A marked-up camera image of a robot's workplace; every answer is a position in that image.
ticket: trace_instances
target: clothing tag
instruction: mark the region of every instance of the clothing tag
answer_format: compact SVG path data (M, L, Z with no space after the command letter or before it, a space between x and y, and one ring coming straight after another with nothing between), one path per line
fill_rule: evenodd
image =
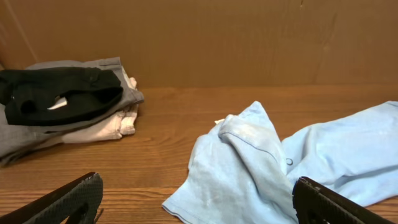
M225 119L221 119L221 120L218 120L218 121L214 121L214 123L216 123L216 124L218 124L218 123L220 123L220 122L223 122Z
M59 96L57 96L55 98L55 104L54 106L47 108L48 110L54 110L54 109L58 109L60 107L66 106L68 104L67 99L65 97L60 98Z

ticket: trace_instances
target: wood grain surface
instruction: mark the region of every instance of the wood grain surface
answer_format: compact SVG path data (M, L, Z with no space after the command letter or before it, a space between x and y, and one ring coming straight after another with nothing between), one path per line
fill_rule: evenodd
M143 89L146 102L139 108L135 135L56 146L1 169L0 215L96 171L104 180L100 224L180 223L161 203L183 184L193 144L214 120L238 114L257 100L283 139L306 125L398 100L397 89L398 85ZM397 197L369 208L398 222Z

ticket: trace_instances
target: black cloth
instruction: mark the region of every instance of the black cloth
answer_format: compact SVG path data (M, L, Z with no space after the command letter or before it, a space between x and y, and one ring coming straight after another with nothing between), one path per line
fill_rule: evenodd
M53 126L87 121L114 106L123 88L111 70L45 68L0 71L0 103L8 124ZM49 110L57 99L67 105Z

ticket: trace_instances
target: light blue fabric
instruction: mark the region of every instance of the light blue fabric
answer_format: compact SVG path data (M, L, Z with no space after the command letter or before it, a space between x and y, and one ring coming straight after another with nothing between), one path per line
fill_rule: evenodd
M254 102L198 138L187 180L163 207L185 223L297 223L292 189L301 176L370 205L398 194L397 137L396 102L311 125L283 143Z

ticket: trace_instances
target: cardboard wall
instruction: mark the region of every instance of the cardboard wall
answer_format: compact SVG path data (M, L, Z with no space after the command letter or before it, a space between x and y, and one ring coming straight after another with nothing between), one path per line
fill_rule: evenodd
M0 61L120 56L140 86L398 82L396 0L0 0Z

